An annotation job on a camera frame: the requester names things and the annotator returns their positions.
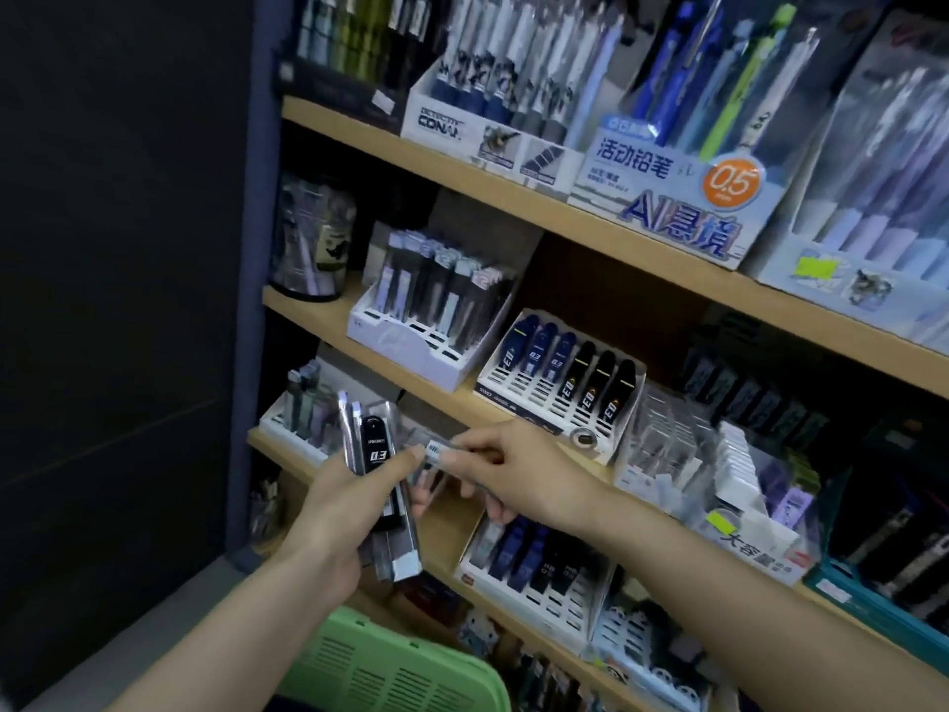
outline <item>floor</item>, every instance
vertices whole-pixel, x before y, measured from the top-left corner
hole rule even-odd
[[[215,560],[25,710],[100,712],[243,578],[244,575],[223,557]]]

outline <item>left hand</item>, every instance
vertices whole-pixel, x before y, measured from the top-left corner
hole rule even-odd
[[[317,560],[321,565],[321,597],[334,609],[356,591],[361,574],[359,546],[379,519],[389,492],[414,472],[423,459],[421,447],[396,454],[365,477],[350,472],[343,453],[317,469],[302,510],[278,557]],[[413,512],[421,507],[413,506]]]

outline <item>dark wall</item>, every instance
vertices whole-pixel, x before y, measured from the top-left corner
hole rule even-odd
[[[223,549],[253,0],[0,0],[0,680]]]

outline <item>green basket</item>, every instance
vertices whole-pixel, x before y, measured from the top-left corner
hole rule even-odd
[[[277,693],[325,712],[510,712],[493,667],[339,608]]]

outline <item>store shelf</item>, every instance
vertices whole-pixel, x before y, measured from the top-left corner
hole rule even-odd
[[[455,392],[445,392],[441,387],[425,380],[419,375],[409,372],[400,364],[373,352],[346,336],[346,323],[349,310],[362,295],[362,286],[356,278],[350,278],[346,285],[345,294],[336,302],[314,304],[293,300],[272,287],[264,288],[264,305],[283,315],[291,322],[299,324],[307,332],[319,337],[328,345],[364,364],[369,369],[378,372],[389,382],[395,382],[399,387],[416,397],[441,410],[451,418],[457,419],[468,427],[483,427],[495,422],[511,419],[512,415],[489,402],[481,399],[474,393],[474,375],[461,384]],[[613,471],[609,467],[584,457],[573,449],[562,445],[563,450],[570,457],[583,465],[590,473],[606,482],[612,483]]]
[[[258,428],[248,433],[248,443],[306,484],[309,484],[316,473],[316,467],[302,454],[297,454]],[[455,567],[468,544],[471,532],[481,517],[482,510],[479,503],[473,499],[464,499],[452,490],[438,497],[419,520],[419,542],[422,567],[425,572],[453,589],[476,608],[483,610],[504,629],[546,655],[571,677],[598,690],[600,695],[608,701],[612,700],[614,704],[622,706],[623,710],[627,712],[667,710],[665,706],[647,701],[611,675],[583,662],[565,647],[539,634],[510,612],[455,578]]]
[[[296,97],[283,117],[949,399],[949,358]]]

